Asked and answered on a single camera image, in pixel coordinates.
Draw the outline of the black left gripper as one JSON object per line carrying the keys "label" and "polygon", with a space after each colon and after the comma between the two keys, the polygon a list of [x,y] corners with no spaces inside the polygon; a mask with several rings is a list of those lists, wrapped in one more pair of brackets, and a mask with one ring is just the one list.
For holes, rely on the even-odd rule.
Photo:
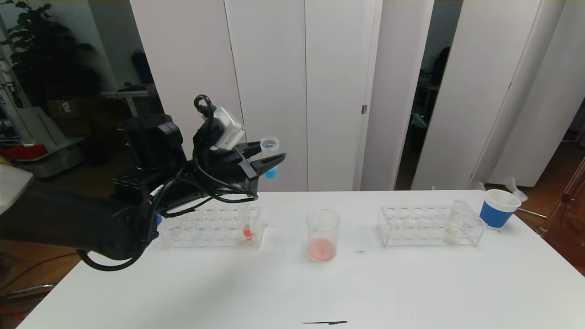
{"label": "black left gripper", "polygon": [[261,142],[236,144],[232,150],[212,149],[206,146],[194,148],[194,168],[203,185],[214,194],[257,195],[256,177],[265,175],[286,158],[280,153],[249,162],[261,154]]}

